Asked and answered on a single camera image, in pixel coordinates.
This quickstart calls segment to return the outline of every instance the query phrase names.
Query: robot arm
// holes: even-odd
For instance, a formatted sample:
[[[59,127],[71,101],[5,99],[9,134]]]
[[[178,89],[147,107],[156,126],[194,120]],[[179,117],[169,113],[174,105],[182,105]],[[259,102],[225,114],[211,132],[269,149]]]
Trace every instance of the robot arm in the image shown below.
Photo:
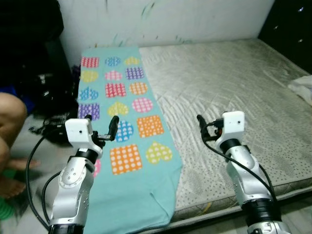
[[[241,145],[244,134],[245,115],[242,111],[225,112],[221,119],[206,124],[197,116],[202,129],[203,141],[215,141],[216,149],[236,160],[262,180],[260,165],[247,146]],[[210,136],[207,127],[214,126],[216,136]],[[273,195],[252,174],[227,160],[227,172],[233,182],[238,204],[247,214],[248,234],[290,234],[282,222],[281,214]]]
[[[102,157],[105,140],[114,140],[119,118],[114,116],[107,135],[92,130],[91,116],[65,123],[69,142],[77,149],[58,177],[58,194],[53,203],[49,234],[82,234],[89,208],[95,162]]]

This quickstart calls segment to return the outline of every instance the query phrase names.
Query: blue cloth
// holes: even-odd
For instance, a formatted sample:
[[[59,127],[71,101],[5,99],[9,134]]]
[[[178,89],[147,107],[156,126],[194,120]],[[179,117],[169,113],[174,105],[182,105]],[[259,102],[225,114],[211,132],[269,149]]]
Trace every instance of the blue cloth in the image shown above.
[[[94,48],[82,54],[78,116],[117,139],[96,163],[86,234],[124,234],[167,225],[175,211],[182,167],[153,96],[137,47]]]
[[[16,90],[15,90],[15,87],[13,85],[0,87],[0,93],[12,94],[12,95],[18,97],[19,99],[21,99],[26,106],[27,113],[31,113],[32,110],[35,108],[34,102],[29,97],[27,97],[27,96],[19,97],[18,96],[18,94],[16,93]]]

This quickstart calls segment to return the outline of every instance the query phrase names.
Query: orange polka dot square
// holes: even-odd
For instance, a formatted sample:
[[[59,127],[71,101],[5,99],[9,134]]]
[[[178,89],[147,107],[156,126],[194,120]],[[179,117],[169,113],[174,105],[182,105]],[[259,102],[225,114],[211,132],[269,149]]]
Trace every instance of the orange polka dot square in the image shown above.
[[[112,148],[110,158],[114,175],[142,168],[141,157],[135,144]]]
[[[164,129],[162,127],[159,116],[138,118],[136,122],[138,126],[138,132],[141,138],[151,137],[164,133]]]

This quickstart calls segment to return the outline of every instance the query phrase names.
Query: teal cloth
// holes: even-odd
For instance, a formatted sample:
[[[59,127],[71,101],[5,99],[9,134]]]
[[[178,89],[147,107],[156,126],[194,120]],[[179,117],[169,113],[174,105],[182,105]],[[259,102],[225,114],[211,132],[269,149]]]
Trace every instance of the teal cloth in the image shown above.
[[[129,57],[135,57],[137,60],[132,58],[128,60],[130,64],[127,64],[125,61]],[[86,234],[124,234],[164,226],[170,222],[175,211],[176,189],[182,162],[163,114],[154,99],[146,74],[141,68],[143,69],[143,65],[137,47],[92,48],[82,54],[78,116],[92,114],[95,119],[92,121],[93,129],[99,134],[105,134],[108,132],[108,125],[112,118],[108,114],[108,109],[116,101],[128,108],[128,111],[123,108],[117,111],[120,118],[118,129],[121,131],[119,133],[122,133],[120,141],[107,142],[100,163],[96,163],[96,177],[90,192],[90,206],[85,226]],[[119,72],[122,78],[116,80],[116,77],[117,79],[120,77],[115,74],[114,77],[109,77],[115,80],[108,80],[107,73],[110,71]],[[133,94],[130,85],[135,82],[145,83],[148,87],[147,92],[140,95]],[[105,86],[108,83],[124,84],[126,95],[106,97]],[[133,102],[137,98],[149,99],[153,104],[152,109],[149,110],[147,107],[145,113],[136,111]],[[137,119],[150,116],[159,116],[163,133],[159,134],[158,131],[156,135],[140,137]],[[168,151],[170,149],[172,157],[165,158],[164,155],[163,158],[157,157],[157,152],[153,151],[155,142],[160,144],[157,147],[163,154],[164,151],[170,153]],[[142,168],[122,174],[119,174],[122,170],[114,172],[113,163],[117,163],[119,170],[119,160],[111,152],[117,153],[118,150],[114,148],[133,144],[137,147],[139,164]],[[152,158],[151,153],[155,153],[155,158]],[[121,158],[121,160],[125,170],[125,159]],[[130,160],[130,153],[127,153],[127,160]]]

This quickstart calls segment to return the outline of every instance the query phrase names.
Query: gray mattress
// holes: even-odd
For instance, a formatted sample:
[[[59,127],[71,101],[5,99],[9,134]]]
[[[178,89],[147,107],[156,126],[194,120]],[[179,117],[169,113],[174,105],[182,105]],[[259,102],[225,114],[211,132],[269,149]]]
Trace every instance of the gray mattress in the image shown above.
[[[202,143],[197,114],[246,115],[245,137],[279,198],[312,188],[311,107],[287,88],[307,73],[257,39],[140,48],[183,161],[170,226],[239,210],[223,158]]]

